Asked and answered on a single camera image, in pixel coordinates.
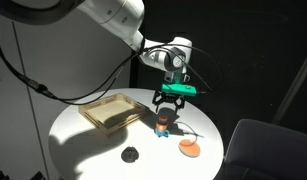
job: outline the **black chair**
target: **black chair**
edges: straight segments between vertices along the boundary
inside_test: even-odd
[[[269,123],[242,119],[234,130],[224,164],[225,168],[245,167],[281,180],[305,180],[307,135]]]

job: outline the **wooden tray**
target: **wooden tray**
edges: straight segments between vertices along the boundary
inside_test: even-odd
[[[106,135],[125,128],[147,111],[146,106],[122,93],[79,106],[79,113]]]

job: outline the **black cable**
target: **black cable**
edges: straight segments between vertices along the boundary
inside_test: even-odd
[[[158,45],[158,46],[153,46],[153,47],[150,47],[150,48],[144,48],[143,49],[143,52],[146,52],[146,51],[151,51],[155,48],[160,48],[159,51],[164,51],[164,52],[171,52],[173,54],[175,54],[187,67],[189,67],[192,72],[208,87],[208,89],[210,89],[212,91],[212,88],[203,80],[203,78],[189,65],[187,64],[181,57],[179,57],[179,55],[177,55],[175,52],[167,49],[167,48],[164,48],[163,46],[183,46],[183,47],[187,47],[187,48],[191,48],[193,50],[197,50],[197,51],[200,51],[204,54],[206,54],[209,59],[211,59],[210,55],[207,54],[205,51],[201,50],[201,49],[198,49],[198,48],[195,48],[195,47],[190,47],[190,46],[186,46],[186,45],[181,45],[181,44],[163,44],[163,45]],[[119,64],[118,67],[116,67],[116,69],[110,74],[110,76],[99,86],[97,87],[95,90],[83,95],[83,96],[79,96],[79,97],[75,97],[75,98],[59,98],[59,97],[56,97],[53,93],[51,93],[48,88],[43,85],[43,84],[39,84],[38,82],[28,78],[27,76],[25,75],[22,75],[21,73],[19,73],[15,68],[13,68],[13,66],[7,61],[3,51],[2,51],[2,48],[0,46],[0,57],[1,59],[3,60],[3,62],[5,63],[5,65],[7,66],[7,68],[14,74],[15,77],[17,77],[20,81],[22,81],[24,84],[26,84],[27,86],[29,86],[30,88],[34,89],[36,92],[46,96],[46,97],[49,97],[51,99],[54,99],[54,100],[59,100],[63,103],[66,103],[66,104],[70,104],[70,105],[84,105],[84,104],[89,104],[89,103],[92,103],[98,99],[100,99],[101,97],[104,96],[104,94],[112,87],[112,85],[114,84],[114,82],[116,81],[116,79],[118,78],[119,74],[121,73],[121,71],[123,70],[124,68],[124,65],[126,63],[128,63],[130,60],[132,60],[133,58],[139,56],[139,53],[136,53],[134,55],[131,55],[129,56],[128,58],[126,58],[122,63]],[[85,98],[93,93],[95,93],[96,91],[98,91],[99,89],[101,89],[111,78],[112,76],[116,73],[116,71],[120,69],[118,75],[112,80],[111,84],[109,85],[109,87],[105,90],[104,93],[102,93],[99,97],[91,100],[91,101],[88,101],[88,102],[84,102],[84,103],[72,103],[72,102],[68,102],[68,101],[74,101],[74,100],[79,100],[79,99],[82,99],[82,98]]]
[[[203,84],[210,90],[210,91],[213,91],[213,89],[217,89],[218,87],[216,88],[211,88],[207,83],[206,81],[195,71],[195,69],[193,67],[191,67],[189,64],[187,64],[180,56],[178,56],[175,52],[173,52],[172,50],[170,49],[167,49],[167,48],[164,48],[163,46],[182,46],[182,47],[186,47],[186,48],[190,48],[192,50],[196,50],[196,51],[199,51],[201,53],[203,53],[204,55],[206,55],[208,57],[209,60],[211,60],[215,65],[216,67],[218,68],[219,72],[220,72],[220,75],[221,75],[221,80],[220,80],[220,83],[218,85],[218,87],[223,83],[223,71],[222,71],[222,68],[221,66],[212,58],[212,56],[210,54],[208,54],[207,52],[199,49],[199,48],[196,48],[196,47],[191,47],[191,46],[187,46],[187,45],[182,45],[182,44],[162,44],[162,45],[156,45],[156,46],[152,46],[152,47],[149,47],[149,48],[145,48],[144,49],[144,52],[148,52],[151,50],[154,50],[154,51],[158,51],[158,49],[155,49],[155,48],[161,48],[161,49],[165,49],[167,51],[170,51],[172,52],[176,57],[178,57],[187,67],[189,67],[192,72],[203,82]]]
[[[193,135],[195,136],[195,140],[192,143],[195,143],[197,141],[197,137],[200,136],[199,134],[197,134],[188,124],[184,123],[184,122],[179,122],[179,121],[175,121],[174,124],[184,124],[185,126],[187,126],[188,128],[190,128],[190,130],[193,132]]]
[[[115,72],[120,68],[127,64],[130,60],[132,60],[133,58],[135,58],[136,56],[138,56],[138,54],[134,54],[133,56],[129,56],[128,58],[126,58],[122,63],[120,63],[115,70],[110,74],[110,76],[96,89],[94,89],[93,91],[83,95],[83,96],[79,96],[79,97],[75,97],[75,98],[59,98],[59,100],[63,100],[63,101],[74,101],[74,100],[79,100],[82,98],[85,98],[93,93],[95,93],[96,91],[98,91],[99,89],[101,89],[111,78],[112,76],[115,74]]]
[[[104,81],[104,83],[102,83],[98,88],[96,88],[95,90],[91,91],[90,93],[87,93],[86,95],[80,96],[80,97],[76,97],[76,98],[59,98],[56,97],[53,93],[51,93],[48,88],[43,85],[43,84],[39,84],[38,82],[22,75],[21,73],[19,73],[6,59],[1,46],[0,46],[0,57],[3,60],[3,62],[5,63],[5,65],[7,66],[7,68],[13,73],[13,75],[15,77],[17,77],[19,80],[21,80],[24,84],[26,84],[27,86],[29,86],[30,88],[34,89],[36,92],[43,94],[46,97],[49,97],[51,99],[54,100],[59,100],[63,103],[66,104],[70,104],[70,105],[84,105],[84,104],[88,104],[91,102],[94,102],[96,100],[98,100],[99,98],[101,98],[102,96],[105,95],[105,93],[112,87],[112,85],[114,84],[114,82],[116,81],[117,77],[119,76],[119,74],[121,73],[121,71],[123,70],[123,67],[126,63],[128,63],[130,60],[132,60],[134,57],[138,56],[138,53],[129,56],[128,58],[126,58],[122,63],[119,64],[119,66],[110,74],[110,76]],[[78,99],[82,99],[86,96],[89,96],[91,94],[93,94],[94,92],[98,91],[100,88],[102,88],[110,79],[111,77],[115,74],[115,72],[120,68],[120,71],[118,73],[118,75],[113,79],[113,81],[111,82],[111,84],[109,85],[109,87],[106,89],[106,91],[104,93],[102,93],[101,96],[99,96],[98,98],[85,102],[85,103],[71,103],[68,101],[73,101],[73,100],[78,100]]]
[[[93,99],[93,100],[90,100],[90,101],[87,101],[87,102],[83,102],[83,103],[71,103],[71,102],[68,102],[66,99],[61,99],[61,98],[59,98],[58,100],[61,101],[61,102],[63,102],[63,103],[65,103],[65,104],[69,104],[69,105],[85,105],[85,104],[89,104],[89,103],[92,103],[92,102],[97,101],[98,99],[102,98],[102,97],[107,93],[107,91],[110,90],[110,88],[112,87],[112,85],[114,84],[114,82],[116,81],[116,79],[118,78],[118,76],[120,75],[120,73],[122,72],[124,66],[125,66],[130,60],[132,60],[132,59],[133,59],[134,57],[136,57],[136,56],[138,56],[138,54],[129,56],[126,60],[124,60],[124,61],[118,66],[118,68],[121,67],[121,68],[120,68],[120,71],[119,71],[118,74],[115,76],[115,78],[112,80],[112,82],[111,82],[111,84],[109,85],[109,87],[106,88],[106,90],[105,90],[100,96],[98,96],[97,98],[95,98],[95,99]]]
[[[173,53],[177,58],[179,58],[183,62],[183,64],[185,64],[187,67],[189,67],[192,70],[192,72],[203,82],[203,84],[210,90],[210,92],[213,91],[213,89],[206,83],[206,81],[189,64],[187,64],[179,55],[177,55],[174,51],[167,49],[167,48],[160,47],[160,49],[154,49],[150,52],[155,52],[155,51],[165,52],[168,55],[168,57],[170,57],[169,54],[168,54],[169,52]]]

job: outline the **tabletop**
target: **tabletop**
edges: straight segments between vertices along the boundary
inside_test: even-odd
[[[223,142],[216,126],[202,111],[186,102],[184,109],[179,109],[177,114],[170,103],[161,104],[155,113],[152,90],[114,89],[105,96],[117,93],[142,103],[150,112],[110,137],[86,120],[78,112],[78,106],[67,107],[53,123],[49,133],[49,153],[65,180],[187,180],[193,177],[207,180],[216,176],[223,160]],[[77,102],[91,100],[100,94]],[[169,137],[158,137],[154,133],[160,115],[176,122],[170,127]],[[179,150],[179,142],[195,140],[196,137],[200,155],[194,158],[185,156]],[[134,163],[121,159],[121,153],[129,146],[135,147],[139,153]]]

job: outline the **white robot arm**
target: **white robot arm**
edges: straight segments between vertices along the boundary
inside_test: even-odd
[[[39,9],[35,0],[0,0],[0,14],[10,19],[34,25],[55,22],[78,8],[93,18],[103,28],[121,38],[136,52],[143,64],[165,71],[161,91],[156,91],[153,103],[159,106],[163,102],[174,103],[176,108],[184,108],[184,96],[195,96],[193,86],[183,85],[190,78],[186,66],[191,56],[192,42],[185,38],[175,37],[168,44],[147,40],[139,32],[144,18],[142,0],[51,0],[51,7]],[[34,2],[23,6],[18,2]],[[41,85],[26,76],[15,75],[25,84],[52,99],[61,100]]]
[[[121,38],[135,52],[163,43],[145,39],[139,32],[144,18],[142,0],[86,0],[78,9],[89,15],[102,27]],[[165,71],[165,80],[182,83],[189,80],[185,64],[189,63],[192,42],[176,37],[169,44],[154,51],[141,52],[142,63]]]

